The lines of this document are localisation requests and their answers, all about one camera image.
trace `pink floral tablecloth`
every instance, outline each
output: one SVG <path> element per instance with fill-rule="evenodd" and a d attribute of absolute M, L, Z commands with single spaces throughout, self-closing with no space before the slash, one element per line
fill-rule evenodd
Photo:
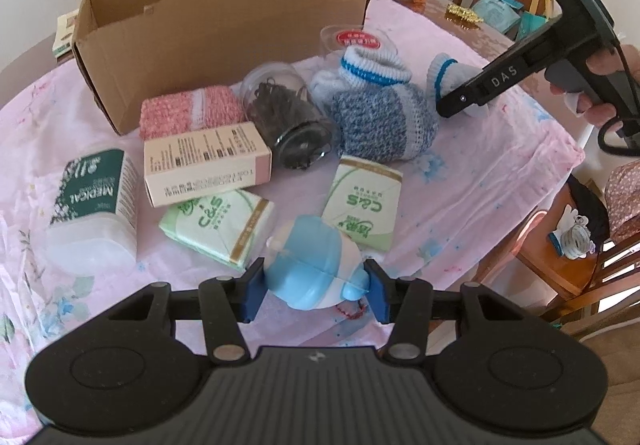
<path fill-rule="evenodd" d="M 388 0 L 372 0 L 367 23 L 383 30 L 424 86 L 433 57 L 446 51 L 484 66 L 462 41 Z M 308 78 L 317 60 L 301 63 Z M 0 110 L 0 443 L 17 444 L 39 428 L 24 391 L 24 372 L 44 346 L 153 281 L 196 288 L 222 265 L 181 247 L 158 229 L 163 210 L 139 198 L 138 262 L 100 275 L 74 277 L 47 263 L 44 231 L 62 170 L 92 146 L 119 146 L 142 160 L 138 133 L 118 137 L 95 105 L 75 62 L 58 67 Z M 474 266 L 580 164 L 584 154 L 538 103 L 513 88 L 488 118 L 443 120 L 433 147 L 404 172 L 394 246 L 383 260 L 391 276 L 414 275 L 444 289 Z M 337 159 L 307 172 L 276 170 L 255 192 L 276 203 L 278 221 L 322 212 Z M 260 345 L 376 345 L 389 328 L 370 313 L 357 319 L 344 305 L 297 312 L 272 295 L 242 328 Z M 178 338 L 204 352 L 197 322 L 178 324 Z"/>

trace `blue knitted sock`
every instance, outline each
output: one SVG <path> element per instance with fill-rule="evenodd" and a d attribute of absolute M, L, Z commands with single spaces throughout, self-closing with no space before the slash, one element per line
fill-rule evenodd
<path fill-rule="evenodd" d="M 342 131 L 340 154 L 381 164 L 415 158 L 438 133 L 435 102 L 415 84 L 345 91 L 333 98 L 328 113 Z"/>

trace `pink knitted fabric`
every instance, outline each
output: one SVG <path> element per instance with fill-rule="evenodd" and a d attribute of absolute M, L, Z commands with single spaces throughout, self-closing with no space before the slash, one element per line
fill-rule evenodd
<path fill-rule="evenodd" d="M 140 137 L 151 140 L 243 121 L 244 109 L 233 91 L 208 86 L 142 102 Z"/>

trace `plastic bottle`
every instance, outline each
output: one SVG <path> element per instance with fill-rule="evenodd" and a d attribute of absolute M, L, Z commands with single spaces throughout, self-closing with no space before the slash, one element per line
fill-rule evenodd
<path fill-rule="evenodd" d="M 139 182 L 123 149 L 68 162 L 47 229 L 49 260 L 73 275 L 134 265 Z"/>
<path fill-rule="evenodd" d="M 296 310 L 355 301 L 369 291 L 358 245 L 318 216 L 284 223 L 267 240 L 267 288 Z"/>

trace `person's hand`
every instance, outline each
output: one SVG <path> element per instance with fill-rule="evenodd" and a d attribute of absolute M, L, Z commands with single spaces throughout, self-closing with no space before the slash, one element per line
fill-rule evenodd
<path fill-rule="evenodd" d="M 638 48 L 627 44 L 622 47 L 622 50 L 629 64 L 631 75 L 636 81 L 640 82 L 640 52 Z M 609 75 L 624 69 L 618 52 L 611 54 L 608 50 L 600 50 L 591 55 L 587 59 L 587 67 L 596 75 Z M 554 95 L 563 95 L 565 93 L 564 90 L 553 84 L 551 85 L 551 92 Z M 594 105 L 586 93 L 581 93 L 578 97 L 577 113 L 584 113 L 584 119 L 598 128 L 601 128 L 604 123 L 617 114 L 616 107 L 613 104 Z M 621 127 L 622 123 L 619 126 L 615 126 L 613 131 Z"/>

